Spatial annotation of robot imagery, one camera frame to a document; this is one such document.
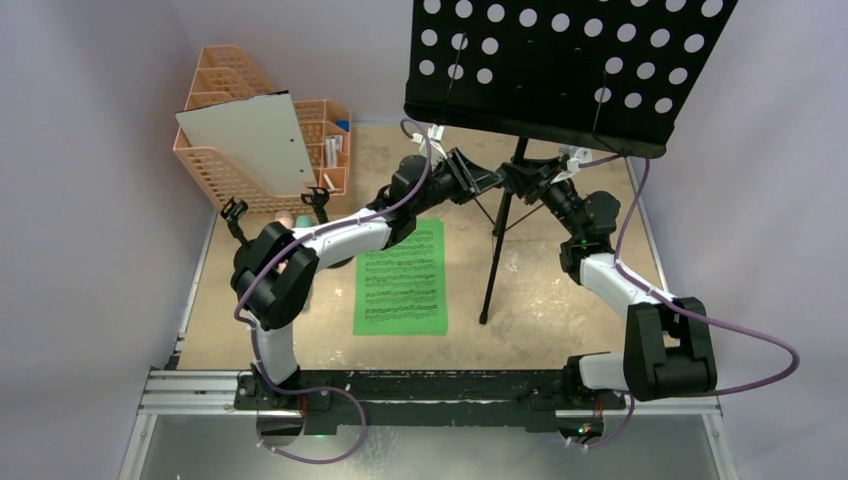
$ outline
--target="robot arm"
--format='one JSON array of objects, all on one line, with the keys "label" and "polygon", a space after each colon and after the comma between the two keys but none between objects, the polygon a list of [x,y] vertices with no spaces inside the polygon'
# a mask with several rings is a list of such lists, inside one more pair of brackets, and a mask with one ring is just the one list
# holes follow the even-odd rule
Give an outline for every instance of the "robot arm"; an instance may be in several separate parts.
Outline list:
[{"label": "robot arm", "polygon": [[[285,385],[297,371],[292,321],[303,309],[315,273],[360,253],[396,245],[415,229],[416,216],[433,206],[447,200],[463,204],[502,186],[526,203],[544,203],[571,234],[560,246],[563,271],[601,297],[626,322],[623,354],[568,359],[565,376],[575,394],[626,390],[645,401],[714,389],[716,370],[707,325],[676,316],[619,273],[610,234],[615,231],[620,204],[607,192],[581,198],[570,175],[563,175],[563,171],[573,170],[568,163],[573,164],[573,158],[565,153],[559,159],[530,162],[530,166],[503,164],[496,173],[474,165],[454,149],[402,208],[387,217],[362,220],[394,205],[416,184],[424,171],[425,159],[409,156],[401,161],[391,185],[383,187],[367,208],[334,222],[350,223],[347,226],[314,237],[311,234],[317,229],[326,229],[330,224],[294,230],[276,222],[266,226],[256,240],[243,245],[236,254],[231,286],[239,298],[283,247],[298,237],[312,237],[285,258],[282,272],[271,271],[262,279],[246,304],[259,325],[258,349],[271,380]],[[642,280],[629,269],[627,272]],[[676,298],[656,288],[654,291],[690,311],[704,312],[697,299]],[[679,345],[666,347],[665,334],[678,339]]]}]

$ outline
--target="wall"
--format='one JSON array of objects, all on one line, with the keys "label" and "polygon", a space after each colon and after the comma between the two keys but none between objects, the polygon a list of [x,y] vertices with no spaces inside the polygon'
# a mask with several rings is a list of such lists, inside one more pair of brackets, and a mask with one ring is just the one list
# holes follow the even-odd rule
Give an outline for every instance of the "wall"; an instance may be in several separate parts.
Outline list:
[{"label": "wall", "polygon": [[333,98],[396,122],[409,71],[409,0],[172,0],[191,45],[236,44],[296,100]]},{"label": "wall", "polygon": [[[747,478],[848,469],[846,18],[841,0],[740,2],[646,189],[675,291],[801,352],[793,377],[722,398]],[[776,347],[714,337],[720,385],[788,363]]]},{"label": "wall", "polygon": [[168,0],[0,3],[0,469],[115,478],[211,217],[170,152]]}]

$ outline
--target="music stand tripod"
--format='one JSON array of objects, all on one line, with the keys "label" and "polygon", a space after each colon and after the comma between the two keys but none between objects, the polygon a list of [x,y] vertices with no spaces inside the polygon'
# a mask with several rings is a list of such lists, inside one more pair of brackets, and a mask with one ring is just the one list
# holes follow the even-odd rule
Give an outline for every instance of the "music stand tripod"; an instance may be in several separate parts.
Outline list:
[{"label": "music stand tripod", "polygon": [[[657,158],[735,5],[416,0],[404,110],[420,121],[515,135],[517,164],[528,161],[530,138]],[[511,203],[504,189],[481,324]]]}]

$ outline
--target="beige tabletop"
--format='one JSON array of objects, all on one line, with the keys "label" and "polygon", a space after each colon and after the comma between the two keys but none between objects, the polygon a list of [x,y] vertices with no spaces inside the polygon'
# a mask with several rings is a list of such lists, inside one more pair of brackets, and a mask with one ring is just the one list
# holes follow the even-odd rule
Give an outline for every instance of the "beige tabletop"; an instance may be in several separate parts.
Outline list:
[{"label": "beige tabletop", "polygon": [[[397,127],[359,126],[353,130],[351,161],[357,205],[372,200],[389,183],[398,162],[417,152]],[[509,161],[515,137],[448,128],[445,150],[460,146],[475,163],[494,169]],[[556,156],[558,146],[530,141],[528,158]],[[595,158],[604,155],[595,152]],[[610,162],[575,177],[581,195],[612,193],[622,203],[619,223],[633,200],[623,161]],[[492,216],[502,190],[480,197]],[[533,207],[514,200],[510,221]],[[445,336],[354,336],[355,261],[320,272],[313,284],[308,311],[294,324],[295,352],[304,368],[367,369],[498,369],[560,368],[571,355],[621,351],[624,322],[593,293],[573,283],[560,270],[559,244],[568,232],[542,209],[506,234],[489,324],[478,317],[486,290],[494,241],[492,225],[473,203],[443,204],[424,217],[445,226],[448,333]],[[242,220],[249,238],[270,216]],[[200,277],[191,312],[180,369],[242,370],[252,360],[248,332],[233,320],[236,297],[229,287],[232,239],[219,219]],[[629,227],[624,261],[655,285],[659,275],[638,215]]]}]

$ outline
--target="music stand pole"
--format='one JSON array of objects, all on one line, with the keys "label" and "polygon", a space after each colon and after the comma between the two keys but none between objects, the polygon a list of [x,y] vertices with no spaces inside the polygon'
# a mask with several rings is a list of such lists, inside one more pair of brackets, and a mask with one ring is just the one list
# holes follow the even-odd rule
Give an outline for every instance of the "music stand pole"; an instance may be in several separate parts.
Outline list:
[{"label": "music stand pole", "polygon": [[[512,163],[521,164],[524,161],[524,153],[527,151],[527,137],[519,137],[518,143],[515,145],[515,153],[512,156]],[[489,304],[492,301],[492,291],[495,289],[495,277],[498,273],[498,264],[501,260],[501,250],[503,249],[503,238],[506,233],[507,217],[509,216],[509,207],[512,204],[512,193],[504,189],[503,197],[501,197],[501,206],[498,208],[498,215],[495,217],[495,229],[492,233],[497,237],[495,240],[495,253],[492,255],[492,270],[489,271],[489,284],[486,287],[486,298],[483,299],[483,311],[480,312],[480,324],[485,325],[489,321]]]}]

